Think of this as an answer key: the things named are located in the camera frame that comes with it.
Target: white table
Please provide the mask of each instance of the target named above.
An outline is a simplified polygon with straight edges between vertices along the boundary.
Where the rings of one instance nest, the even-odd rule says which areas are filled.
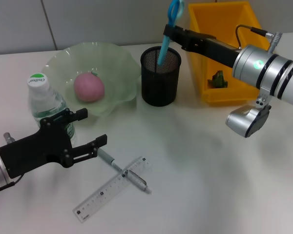
[[[140,61],[150,46],[126,49]],[[130,185],[81,224],[72,209],[116,173],[100,158],[50,163],[0,193],[0,234],[293,234],[293,106],[272,100],[267,123],[244,139],[225,125],[234,107],[198,101],[187,54],[172,47],[182,57],[174,104],[149,106],[139,92],[136,103],[75,124],[80,144],[107,134],[103,149],[121,166],[147,157],[152,195]],[[25,79],[56,53],[0,55],[0,146],[5,132],[37,131]]]

